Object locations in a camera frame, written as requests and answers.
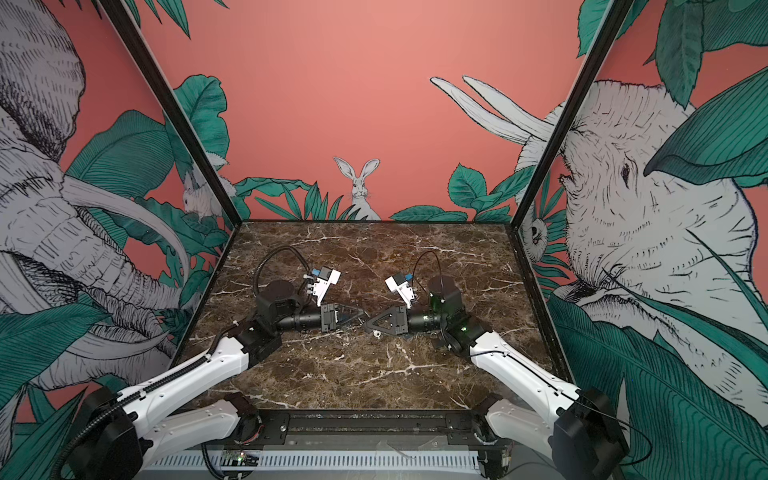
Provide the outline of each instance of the black metal frame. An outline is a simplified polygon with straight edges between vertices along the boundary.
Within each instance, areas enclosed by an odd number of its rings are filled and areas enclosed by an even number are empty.
[[[131,53],[136,65],[141,70],[149,84],[157,101],[160,102],[160,106],[165,111],[168,120],[176,129],[181,141],[190,152],[190,155],[194,159],[195,164],[200,168],[203,173],[206,182],[214,191],[216,198],[221,203],[224,213],[229,217],[230,222],[234,225],[240,225],[242,220],[237,213],[232,200],[230,200],[227,192],[224,191],[224,187],[219,182],[219,177],[216,171],[208,163],[208,157],[205,154],[203,146],[200,144],[197,134],[195,134],[186,114],[181,109],[179,102],[176,100],[173,90],[170,89],[166,78],[163,76],[163,72],[154,60],[154,56],[150,52],[146,43],[144,43],[144,37],[136,28],[134,20],[131,14],[128,12],[121,0],[100,0],[101,6],[107,13],[110,22],[114,26],[114,29],[120,35],[128,52]]]
[[[584,103],[584,99],[589,93],[589,88],[594,83],[594,79],[598,76],[600,67],[603,65],[608,51],[611,50],[611,46],[614,43],[614,39],[621,28],[621,24],[624,23],[624,19],[627,17],[633,0],[613,0],[608,12],[603,17],[603,23],[596,34],[592,46],[587,53],[587,58],[584,60],[584,64],[581,66],[576,82],[571,89],[571,94],[568,95],[568,99],[563,107],[563,113],[560,115],[557,124],[554,126],[552,136],[547,142],[547,147],[544,149],[544,153],[541,154],[541,159],[538,162],[536,170],[531,177],[531,183],[528,184],[528,189],[523,195],[523,199],[518,205],[518,210],[515,212],[515,217],[512,219],[512,229],[518,230],[522,225],[523,218],[531,208],[534,202],[536,193],[538,193],[541,184],[544,183],[544,178],[547,176],[547,172],[552,167],[552,162],[560,154],[560,146],[565,140],[565,135],[571,129],[571,125],[574,123],[574,119],[578,114],[581,104]]]
[[[174,358],[170,361],[170,366],[177,365],[181,360],[181,353],[184,351],[184,347],[187,345],[187,341],[190,338],[190,335],[192,334],[192,330],[194,330],[194,326],[197,325],[197,321],[200,319],[200,315],[203,314],[203,305],[208,301],[208,297],[210,296],[211,289],[214,288],[214,284],[216,283],[216,278],[218,278],[219,273],[224,268],[224,265],[227,263],[227,258],[230,253],[230,248],[232,247],[232,243],[234,243],[235,238],[237,237],[237,234],[240,232],[240,227],[242,226],[242,222],[235,225],[232,229],[232,234],[230,235],[230,239],[227,241],[227,245],[224,247],[224,250],[221,252],[221,256],[219,257],[219,261],[216,262],[216,266],[214,267],[214,272],[210,276],[210,280],[208,280],[208,286],[205,287],[205,291],[203,291],[203,296],[200,298],[200,303],[195,310],[194,315],[192,315],[192,318],[190,318],[189,325],[187,326],[187,329],[184,331],[184,336],[181,337],[179,340],[179,343],[176,347],[176,353],[174,354]]]
[[[538,331],[541,334],[541,339],[544,341],[547,354],[552,359],[552,372],[561,379],[573,383],[574,378],[571,374],[571,368],[568,366],[568,361],[565,358],[563,347],[560,344],[558,333],[554,329],[544,297],[541,296],[541,289],[536,282],[536,276],[531,268],[531,263],[525,255],[520,231],[513,230],[511,225],[508,225],[507,236],[509,237],[509,243],[512,245],[512,250],[515,252],[515,257],[518,259],[518,265],[520,265],[523,285],[525,285],[525,292],[531,301],[534,317],[538,324]]]
[[[208,288],[206,288],[204,292],[202,301],[205,302],[207,297],[210,295],[210,288],[213,286],[217,274],[227,261],[227,254],[229,252],[230,246],[232,245],[233,239],[237,235],[240,225],[243,221],[240,219],[240,215],[237,213],[235,206],[221,186],[216,171],[208,163],[205,150],[200,145],[199,139],[192,129],[186,114],[182,111],[174,96],[173,91],[170,88],[170,85],[167,83],[162,71],[157,66],[157,63],[154,60],[154,56],[151,54],[148,47],[144,43],[144,39],[141,33],[138,31],[137,26],[131,17],[131,14],[124,7],[121,0],[100,1],[104,7],[104,11],[107,13],[107,16],[112,22],[112,25],[122,38],[123,43],[125,43],[126,48],[131,53],[131,56],[146,78],[147,83],[150,85],[162,108],[165,110],[170,122],[176,128],[181,140],[187,146],[190,155],[195,160],[195,163],[200,168],[200,171],[202,171],[207,183],[212,188],[214,194],[221,202],[226,215],[232,220],[232,224],[234,225],[234,230],[232,236],[230,237],[230,241],[222,253],[221,260],[217,264],[212,280],[208,284]],[[584,60],[584,64],[582,65],[576,82],[574,83],[574,87],[571,89],[571,93],[565,103],[563,112],[554,127],[554,131],[549,142],[547,143],[547,147],[545,148],[541,160],[536,167],[536,171],[533,174],[528,189],[526,190],[521,203],[518,205],[517,213],[512,219],[511,224],[508,224],[507,226],[510,243],[515,252],[515,255],[518,258],[518,262],[520,263],[521,270],[523,272],[523,283],[525,285],[525,289],[528,292],[528,296],[538,321],[542,338],[548,353],[552,358],[554,372],[561,378],[568,381],[573,381],[570,369],[568,368],[568,362],[559,343],[557,333],[554,331],[554,325],[551,321],[544,300],[541,297],[538,284],[536,282],[536,277],[533,273],[530,263],[528,262],[528,258],[525,256],[518,232],[525,213],[528,212],[528,209],[534,202],[534,198],[538,193],[538,190],[541,188],[547,172],[549,171],[554,159],[560,153],[563,140],[568,134],[568,130],[570,129],[578,113],[578,110],[581,107],[581,104],[587,97],[590,86],[594,82],[594,79],[596,78],[600,67],[603,64],[603,61],[611,48],[619,28],[621,27],[624,18],[632,6],[632,2],[633,0],[613,0],[611,3],[607,14],[604,16],[600,30],[595,37],[593,45],[588,52],[587,58]],[[285,221],[300,222],[306,220]],[[195,316],[190,321],[190,325],[187,328],[187,332],[185,333],[184,338],[179,342],[179,352],[182,350],[183,345],[187,341],[187,337],[197,322],[200,310],[201,309],[198,309]],[[291,415],[299,415],[299,413],[303,411],[289,412],[291,412]],[[410,413],[414,411],[404,410],[401,411],[401,413],[402,412]]]

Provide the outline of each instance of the tropical plant illustration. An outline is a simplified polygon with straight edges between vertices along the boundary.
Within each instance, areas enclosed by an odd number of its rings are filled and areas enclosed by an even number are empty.
[[[457,206],[475,211],[473,222],[510,222],[509,206],[497,207],[528,186],[533,170],[533,167],[518,170],[488,192],[483,174],[459,164],[448,182],[448,195]],[[403,222],[465,222],[468,215],[461,211],[446,212],[433,205],[416,205],[391,218]]]
[[[78,7],[82,10],[83,0],[74,0],[75,3],[78,4]],[[124,0],[125,5],[128,7],[128,10],[131,11],[131,14],[134,17],[134,20],[136,21],[136,25],[141,27],[141,16],[139,15],[139,9],[136,6],[137,0]],[[190,36],[190,26],[189,21],[187,20],[187,12],[184,10],[184,0],[144,0],[144,3],[146,3],[149,8],[152,9],[152,13],[154,13],[155,18],[157,18],[157,21],[162,23],[162,20],[160,19],[160,14],[157,12],[157,6],[155,5],[155,1],[160,5],[160,7],[165,11],[165,13],[168,14],[171,20],[174,21],[176,25],[178,25],[183,31],[184,34],[189,37]],[[59,0],[59,2],[64,5],[64,0]],[[227,5],[223,2],[223,0],[214,0],[217,4],[221,5],[224,8],[229,8]],[[91,0],[91,4],[96,8],[96,12],[98,12],[99,17],[101,17],[101,9],[99,8],[98,0]]]
[[[39,0],[1,0],[0,18],[0,477],[44,478],[81,399],[57,410],[46,392],[163,372],[229,233],[226,219],[149,196],[189,163],[141,112],[120,115],[63,172],[84,66]],[[139,271],[129,238],[163,252],[170,275]],[[27,398],[36,422],[16,429]]]
[[[618,37],[632,26],[648,0],[634,0]],[[610,4],[584,0],[578,18],[579,56],[589,50]],[[656,68],[670,96],[686,107],[696,87],[703,54],[737,43],[768,45],[768,0],[667,0],[656,48],[647,62]]]
[[[541,292],[548,298],[552,291],[560,286],[554,278],[568,278],[566,271],[570,266],[555,256],[565,251],[565,244],[558,243],[565,237],[565,209],[552,213],[558,201],[563,196],[565,188],[560,186],[550,197],[550,173],[547,172],[538,196],[539,212],[536,213],[536,202],[531,204],[528,215],[521,225],[523,248],[528,255],[533,270],[537,273],[536,280]]]

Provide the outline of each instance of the brown marble surface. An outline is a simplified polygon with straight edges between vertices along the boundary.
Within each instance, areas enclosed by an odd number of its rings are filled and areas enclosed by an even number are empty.
[[[468,310],[539,365],[551,367],[505,228],[472,223],[245,223],[181,359],[207,349],[216,332],[249,313],[253,269],[267,251],[284,244],[299,249],[312,268],[327,265],[342,272],[324,302],[359,305],[371,316],[401,302],[385,278],[409,273],[419,254],[434,250]],[[286,278],[298,286],[302,273],[298,260],[284,252],[267,264],[260,283]],[[417,274],[425,280],[437,274],[432,255],[422,259]],[[425,293],[419,299],[424,302]],[[490,392],[513,396],[467,359],[435,351],[429,334],[376,338],[359,324],[324,334],[285,332],[283,346],[266,361],[214,386],[190,406],[234,391],[272,409],[461,409]]]

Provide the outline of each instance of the wall mural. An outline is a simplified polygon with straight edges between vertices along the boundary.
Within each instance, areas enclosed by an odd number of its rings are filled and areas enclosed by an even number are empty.
[[[608,3],[581,6],[580,55]],[[768,478],[768,308],[745,195],[768,183],[768,68],[690,104],[703,53],[768,45],[766,25],[765,0],[666,2],[648,59],[662,84],[591,87],[522,226],[577,384],[606,392],[653,443],[628,478]],[[518,169],[537,163],[558,110],[540,120],[465,80],[503,118],[433,81],[486,130],[524,142]],[[649,445],[624,434],[626,462],[641,460]]]
[[[60,166],[91,69],[53,5],[0,0],[0,478],[48,477],[86,389],[170,365],[231,229],[170,124],[139,111]],[[78,27],[116,37],[96,20]],[[199,100],[211,83],[183,89]],[[226,128],[216,132],[211,155],[223,157]],[[174,167],[194,188],[186,210],[155,197]],[[156,249],[170,275],[140,271],[129,243]]]

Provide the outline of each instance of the rabbit ear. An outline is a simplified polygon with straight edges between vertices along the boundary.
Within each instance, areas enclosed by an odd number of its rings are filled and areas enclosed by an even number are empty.
[[[370,174],[373,173],[373,171],[376,168],[379,168],[379,159],[374,158],[373,160],[369,160],[366,162],[366,165],[362,168],[362,172],[360,173],[360,178],[368,177]]]
[[[184,175],[184,188],[189,191],[194,190],[192,185],[192,175],[190,175],[189,171]]]
[[[352,168],[352,165],[346,163],[344,160],[338,157],[334,157],[333,160],[336,161],[336,165],[339,165],[339,170],[341,170],[342,175],[349,178],[350,180],[355,180],[355,169]]]

